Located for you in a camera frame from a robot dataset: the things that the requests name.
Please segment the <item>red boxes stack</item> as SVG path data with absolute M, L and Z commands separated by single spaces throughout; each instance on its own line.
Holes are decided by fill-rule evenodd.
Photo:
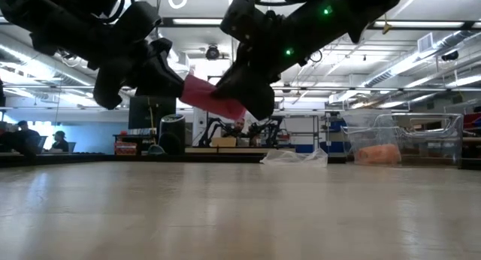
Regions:
M 137 147 L 136 143 L 116 141 L 114 143 L 114 154 L 116 156 L 136 156 Z

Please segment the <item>clear zip bag with label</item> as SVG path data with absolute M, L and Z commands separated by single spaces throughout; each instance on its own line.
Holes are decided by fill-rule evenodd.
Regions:
M 394 144 L 399 149 L 398 126 L 390 110 L 348 110 L 340 116 L 346 123 L 343 131 L 350 142 L 354 162 L 354 152 L 363 147 Z

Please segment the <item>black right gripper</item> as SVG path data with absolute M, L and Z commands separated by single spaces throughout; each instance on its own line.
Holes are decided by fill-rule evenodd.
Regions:
M 238 40 L 236 58 L 214 89 L 216 98 L 239 101 L 256 119 L 274 112 L 271 84 L 280 79 L 274 61 L 281 56 L 280 30 L 288 17 L 262 12 L 249 0 L 233 0 L 220 29 Z

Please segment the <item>orange bandage roll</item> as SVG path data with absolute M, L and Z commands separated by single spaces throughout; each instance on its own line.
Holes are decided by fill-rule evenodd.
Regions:
M 354 152 L 355 162 L 364 165 L 395 165 L 401 161 L 397 145 L 381 144 L 363 147 Z

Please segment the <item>black aluminium table frame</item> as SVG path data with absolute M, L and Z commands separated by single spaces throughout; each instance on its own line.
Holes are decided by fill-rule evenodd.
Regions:
M 214 154 L 214 153 L 187 153 L 183 156 L 116 156 L 105 154 L 41 154 L 33 159 L 15 153 L 0 153 L 0 168 L 59 165 L 87 162 L 191 162 L 191 163 L 259 163 L 264 156 L 255 153 Z M 329 157 L 329 164 L 345 164 L 348 160 L 343 157 Z M 442 166 L 446 159 L 424 159 L 421 166 Z M 458 169 L 481 171 L 481 159 L 461 159 Z

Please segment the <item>silver air duct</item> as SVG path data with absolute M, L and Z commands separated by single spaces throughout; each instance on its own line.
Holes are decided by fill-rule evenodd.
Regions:
M 481 35 L 481 31 L 469 31 L 461 30 L 454 32 L 435 32 L 433 33 L 434 45 L 436 50 L 429 55 L 420 56 L 418 48 L 415 48 L 407 53 L 394 59 L 386 66 L 382 67 L 378 71 L 373 72 L 366 76 L 359 87 L 373 87 L 378 83 L 382 83 L 385 80 L 398 76 L 418 65 L 421 65 L 424 61 L 443 56 L 454 50 L 457 50 L 462 44 L 473 40 Z

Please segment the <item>white ceiling vent grille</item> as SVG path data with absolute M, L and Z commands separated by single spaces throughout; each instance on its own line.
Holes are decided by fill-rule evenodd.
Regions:
M 432 54 L 436 50 L 433 33 L 429 32 L 427 35 L 421 37 L 417 41 L 417 48 L 420 56 Z

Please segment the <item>cardboard box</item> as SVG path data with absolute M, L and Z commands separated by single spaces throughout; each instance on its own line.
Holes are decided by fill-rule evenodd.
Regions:
M 237 139 L 233 137 L 212 138 L 210 145 L 212 147 L 236 147 Z

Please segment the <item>black monitor screen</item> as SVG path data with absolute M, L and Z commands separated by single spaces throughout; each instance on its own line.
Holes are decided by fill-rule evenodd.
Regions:
M 129 129 L 156 128 L 160 119 L 176 112 L 175 98 L 138 96 L 129 102 Z

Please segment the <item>pink elastic bandage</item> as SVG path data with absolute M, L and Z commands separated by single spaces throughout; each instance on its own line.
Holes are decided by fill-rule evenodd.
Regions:
M 214 98 L 212 93 L 216 89 L 206 80 L 199 79 L 192 74 L 184 80 L 183 94 L 180 100 L 184 104 L 197 107 L 227 119 L 240 119 L 246 113 L 246 108 L 232 98 Z

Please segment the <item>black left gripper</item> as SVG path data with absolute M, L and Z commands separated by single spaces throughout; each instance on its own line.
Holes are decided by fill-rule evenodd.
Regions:
M 148 41 L 161 23 L 156 9 L 147 2 L 132 2 L 124 11 L 116 1 L 101 1 L 89 12 L 97 18 L 96 57 L 89 65 L 98 68 L 93 97 L 108 110 L 118 106 L 124 86 L 136 88 L 136 96 L 179 98 L 184 80 L 169 66 L 172 42 Z

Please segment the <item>clear plastic holder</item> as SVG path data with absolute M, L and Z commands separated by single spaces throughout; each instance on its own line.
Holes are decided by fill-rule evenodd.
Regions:
M 402 166 L 461 166 L 464 116 L 459 113 L 395 113 Z

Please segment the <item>person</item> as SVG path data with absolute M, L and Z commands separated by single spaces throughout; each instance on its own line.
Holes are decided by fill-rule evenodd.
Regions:
M 40 134 L 29 128 L 28 122 L 17 123 L 19 130 L 10 134 L 9 145 L 24 156 L 35 157 L 39 151 Z
M 234 125 L 224 135 L 224 138 L 234 138 L 237 147 L 249 147 L 250 137 L 244 132 L 245 119 L 240 118 L 234 121 Z
M 54 142 L 50 148 L 50 152 L 54 153 L 68 153 L 69 145 L 65 139 L 64 131 L 57 131 L 54 135 Z

